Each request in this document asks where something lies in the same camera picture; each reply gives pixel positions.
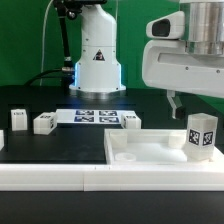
white platform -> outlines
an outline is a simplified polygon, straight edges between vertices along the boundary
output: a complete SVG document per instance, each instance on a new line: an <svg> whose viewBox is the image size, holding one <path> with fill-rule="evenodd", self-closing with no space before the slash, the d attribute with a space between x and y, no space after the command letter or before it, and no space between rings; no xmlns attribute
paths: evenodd
<svg viewBox="0 0 224 224"><path fill-rule="evenodd" d="M108 165L1 164L0 190L224 190L224 156L218 149L210 161L189 162L181 149L168 148L171 130L119 130L127 133L128 147L123 149L111 146L110 133L114 131L118 130L105 131ZM134 154L136 160L115 161L121 150Z"/></svg>

cube with marker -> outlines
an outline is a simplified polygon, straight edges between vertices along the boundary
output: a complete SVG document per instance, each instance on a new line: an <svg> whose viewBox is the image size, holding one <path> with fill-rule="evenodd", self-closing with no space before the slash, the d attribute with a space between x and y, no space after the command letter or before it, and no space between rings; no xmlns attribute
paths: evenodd
<svg viewBox="0 0 224 224"><path fill-rule="evenodd" d="M206 160L213 156L218 118L208 114L188 117L184 152L190 159Z"/></svg>
<svg viewBox="0 0 224 224"><path fill-rule="evenodd" d="M49 135L57 127L56 113L42 113L34 119L34 134Z"/></svg>
<svg viewBox="0 0 224 224"><path fill-rule="evenodd" d="M126 112L121 115L121 126L124 129L141 129L142 121L134 112Z"/></svg>
<svg viewBox="0 0 224 224"><path fill-rule="evenodd" d="M13 131L27 130L27 114L25 109L11 110L11 118Z"/></svg>

white block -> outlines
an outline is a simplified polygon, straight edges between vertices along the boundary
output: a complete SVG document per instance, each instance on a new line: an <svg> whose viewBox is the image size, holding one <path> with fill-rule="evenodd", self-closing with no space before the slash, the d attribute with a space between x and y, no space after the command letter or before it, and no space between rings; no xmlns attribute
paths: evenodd
<svg viewBox="0 0 224 224"><path fill-rule="evenodd" d="M182 149L186 142L186 132L172 131L169 135L168 145L171 149Z"/></svg>
<svg viewBox="0 0 224 224"><path fill-rule="evenodd" d="M126 148L128 143L128 134L121 131L112 131L110 133L110 140L113 148Z"/></svg>
<svg viewBox="0 0 224 224"><path fill-rule="evenodd" d="M4 147L4 132L0 130L0 150Z"/></svg>
<svg viewBox="0 0 224 224"><path fill-rule="evenodd" d="M27 130L27 114L24 109L11 110L12 130L24 131Z"/></svg>
<svg viewBox="0 0 224 224"><path fill-rule="evenodd" d="M134 112L121 115L121 126L125 129L141 129L142 121Z"/></svg>
<svg viewBox="0 0 224 224"><path fill-rule="evenodd" d="M34 134L49 135L57 127L56 113L42 113L33 121Z"/></svg>
<svg viewBox="0 0 224 224"><path fill-rule="evenodd" d="M194 160L206 160L213 156L218 118L207 114L188 117L185 154Z"/></svg>

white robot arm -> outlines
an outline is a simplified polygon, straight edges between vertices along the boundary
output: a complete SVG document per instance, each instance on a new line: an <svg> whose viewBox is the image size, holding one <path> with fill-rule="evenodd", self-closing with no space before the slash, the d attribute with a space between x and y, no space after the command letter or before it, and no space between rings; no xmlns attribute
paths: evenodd
<svg viewBox="0 0 224 224"><path fill-rule="evenodd" d="M168 98L175 91L224 98L223 0L181 0L180 11L150 22L147 35L157 40L144 50L146 85L169 90Z"/></svg>
<svg viewBox="0 0 224 224"><path fill-rule="evenodd" d="M106 0L54 0L62 29L65 66L71 67L65 16L82 17L82 55L75 64L70 93L90 99L109 99L125 93L121 65L116 59L117 24L100 4Z"/></svg>

black table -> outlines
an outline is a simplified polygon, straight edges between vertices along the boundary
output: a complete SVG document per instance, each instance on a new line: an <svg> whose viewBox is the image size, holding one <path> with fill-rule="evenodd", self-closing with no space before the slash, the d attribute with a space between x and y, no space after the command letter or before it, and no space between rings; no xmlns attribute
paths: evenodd
<svg viewBox="0 0 224 224"><path fill-rule="evenodd" d="M196 96L183 94L186 114L219 118L216 146L224 152L223 117ZM10 110L25 108L29 130L12 132ZM104 128L119 125L59 125L50 136L35 136L32 120L56 109L134 110L144 129L184 129L171 118L165 91L129 89L110 101L77 99L58 87L0 88L0 129L6 147L0 163L106 164ZM0 192L2 223L223 223L223 192Z"/></svg>

